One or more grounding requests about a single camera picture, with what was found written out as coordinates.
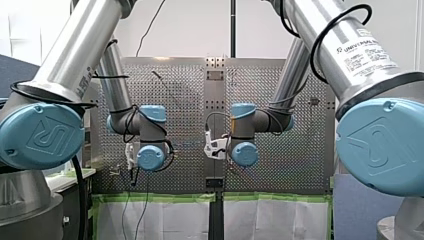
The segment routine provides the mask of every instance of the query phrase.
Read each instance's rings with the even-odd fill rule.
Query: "robotic arm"
[[[268,109],[251,103],[232,106],[232,159],[243,167],[258,160],[256,132],[287,131],[296,93],[304,86],[308,63],[320,66],[340,101],[337,152],[363,184],[397,196],[424,195],[424,100],[413,94],[424,73],[402,71],[371,33],[338,0],[269,0],[297,29],[278,88]]]

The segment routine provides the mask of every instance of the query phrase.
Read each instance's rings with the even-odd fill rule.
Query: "vertical metal post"
[[[231,58],[236,57],[236,1],[231,0]]]

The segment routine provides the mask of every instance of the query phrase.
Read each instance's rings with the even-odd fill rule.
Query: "white cloth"
[[[224,203],[225,239],[326,240],[328,214],[328,203],[228,201]]]

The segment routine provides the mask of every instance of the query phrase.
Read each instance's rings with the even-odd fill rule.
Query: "cable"
[[[137,240],[138,227],[140,226],[141,220],[143,219],[144,214],[146,213],[146,209],[147,209],[147,202],[148,202],[148,200],[149,200],[149,185],[150,185],[150,175],[149,175],[149,173],[147,173],[146,202],[144,203],[144,209],[143,209],[143,212],[141,213],[140,219],[138,219],[137,228],[135,229],[135,237],[134,237],[134,240]]]
[[[152,119],[150,119],[149,117],[146,116],[146,114],[144,114],[140,109],[138,109],[138,112],[147,120],[149,121],[151,124],[155,125],[157,128],[159,128],[160,130],[162,130],[162,132],[165,134],[165,136],[168,136],[168,132],[166,131],[166,129],[164,127],[162,127],[161,125],[157,124],[155,121],[153,121]]]
[[[280,121],[278,121],[277,117],[275,117],[273,114],[269,113],[268,110],[265,110],[265,109],[258,109],[258,111],[261,111],[261,112],[265,113],[266,115],[268,115],[268,117],[272,118],[275,122],[277,122],[278,127],[280,128],[280,132],[279,133],[271,133],[271,134],[273,134],[275,136],[280,136],[281,134],[283,134],[284,127],[280,123]]]
[[[311,49],[311,57],[309,59],[309,63],[311,65],[311,70],[312,73],[322,82],[328,84],[327,79],[325,79],[324,77],[322,77],[319,73],[318,70],[315,66],[315,54],[316,51],[318,49],[318,47],[321,46],[322,41],[324,40],[325,36],[331,31],[331,29],[333,29],[333,27],[338,23],[338,21],[340,19],[342,19],[344,16],[348,15],[349,13],[356,11],[356,10],[360,10],[360,9],[365,9],[368,12],[367,17],[365,18],[365,20],[362,22],[363,25],[367,24],[368,21],[371,19],[372,16],[372,8],[370,5],[368,4],[359,4],[356,6],[353,6],[345,11],[343,11],[342,13],[340,13],[337,17],[333,18],[328,24],[327,26],[324,28],[324,30],[322,30],[322,32],[318,35],[317,39],[315,40],[314,44],[312,45],[312,49]]]
[[[286,101],[292,100],[293,98],[297,97],[297,95],[299,95],[303,91],[303,89],[306,87],[307,83],[308,83],[308,80],[305,80],[303,85],[295,93],[293,93],[293,95],[291,97],[284,98],[284,99],[278,100],[276,102],[269,102],[269,104],[280,104],[280,103],[284,103]]]
[[[165,171],[165,170],[166,170],[167,168],[169,168],[169,167],[172,165],[172,163],[174,162],[174,159],[175,159],[175,151],[174,151],[174,147],[172,146],[171,141],[169,141],[168,139],[166,139],[166,140],[165,140],[165,143],[166,143],[166,144],[168,145],[168,147],[169,147],[169,154],[170,154],[170,155],[172,155],[172,156],[171,156],[171,160],[169,160],[168,164],[167,164],[165,167],[163,167],[163,168],[161,168],[161,169],[158,169],[158,170],[153,171],[153,172],[155,172],[155,173]]]
[[[131,170],[129,170],[129,172],[130,172],[130,178],[131,178],[131,181],[130,181],[130,186],[131,186],[131,187],[135,187],[135,186],[136,186],[139,171],[140,171],[140,168],[137,168],[136,178],[135,178],[135,179],[133,179],[133,171],[132,171],[132,169],[131,169]],[[119,173],[119,175],[121,176],[122,181],[123,181],[123,183],[124,183],[124,185],[125,185],[125,179],[124,179],[124,176],[123,176],[121,173]],[[129,202],[129,200],[130,200],[131,190],[130,190],[130,189],[128,189],[128,191],[127,191],[127,192],[128,192],[127,200],[125,201],[124,211],[122,211],[122,216],[121,216],[121,227],[122,227],[122,232],[123,232],[123,234],[124,234],[124,238],[125,238],[125,240],[127,240],[127,235],[126,235],[126,233],[125,233],[124,217],[125,217],[125,211],[127,210],[128,202]]]
[[[125,217],[125,211],[127,210],[129,200],[130,200],[130,191],[128,191],[127,201],[125,202],[124,211],[122,212],[122,217],[121,217],[122,233],[124,234],[125,240],[127,240],[127,234],[125,233],[124,217]]]
[[[209,130],[209,124],[208,124],[208,122],[209,122],[209,118],[212,115],[222,115],[222,116],[226,116],[226,117],[231,117],[230,115],[228,115],[226,113],[222,113],[222,112],[211,112],[211,113],[209,113],[208,116],[206,117],[206,121],[205,121],[205,131],[208,131]]]
[[[27,97],[27,98],[32,99],[32,100],[40,101],[40,102],[52,103],[52,104],[61,104],[61,105],[65,105],[65,106],[68,106],[68,107],[81,107],[81,108],[84,108],[84,109],[90,109],[90,108],[93,108],[93,107],[97,107],[97,104],[95,104],[95,103],[74,103],[74,102],[71,102],[71,101],[48,99],[48,98],[33,95],[31,93],[27,93],[27,92],[19,89],[19,87],[18,87],[18,84],[24,83],[24,82],[27,82],[27,81],[20,81],[20,82],[12,83],[10,85],[10,89],[13,92],[15,92],[15,93],[17,93],[21,96]]]
[[[78,231],[78,240],[84,240],[85,236],[85,226],[87,218],[87,207],[86,207],[86,197],[85,197],[85,184],[84,178],[82,176],[81,166],[79,164],[77,156],[72,158],[72,164],[75,168],[75,174],[77,175],[78,183],[78,194],[79,194],[79,204],[80,204],[80,223]]]
[[[124,143],[129,143],[131,142],[134,138],[135,135],[132,135],[130,137],[130,139],[127,139],[127,134],[130,134],[130,125],[132,123],[132,121],[134,120],[135,114],[138,112],[137,105],[133,105],[132,106],[134,108],[133,112],[131,114],[128,114],[126,119],[125,119],[125,130],[124,130],[124,134],[122,134],[122,138]]]
[[[285,0],[280,0],[280,18],[281,18],[281,22],[283,23],[283,26],[287,30],[287,32],[289,32],[291,35],[293,35],[293,36],[295,36],[297,38],[300,38],[299,34],[296,33],[293,30],[293,26],[292,26],[290,20],[288,20],[288,19],[287,19],[287,21],[289,22],[290,27],[287,26],[286,19],[285,19],[285,16],[284,16],[284,1]]]
[[[161,2],[161,4],[159,5],[158,10],[156,11],[155,15],[153,16],[152,21],[151,21],[151,22],[150,22],[150,24],[149,24],[149,27],[147,28],[147,30],[146,30],[146,32],[144,33],[144,35],[141,37],[141,39],[140,39],[140,44],[139,44],[138,49],[137,49],[137,53],[135,54],[135,56],[136,56],[136,57],[138,57],[138,53],[139,53],[139,52],[140,52],[140,50],[141,50],[141,46],[143,45],[144,38],[147,36],[147,34],[149,34],[150,28],[152,28],[152,25],[153,25],[153,23],[155,22],[155,19],[156,19],[156,17],[158,16],[158,14],[159,14],[160,10],[162,9],[162,6],[163,6],[163,4],[165,3],[165,1],[166,1],[166,0],[163,0],[163,1]]]

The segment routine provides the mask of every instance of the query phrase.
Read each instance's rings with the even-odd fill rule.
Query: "universal robots logo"
[[[27,146],[47,154],[61,156],[66,150],[74,128],[51,117],[42,118]]]

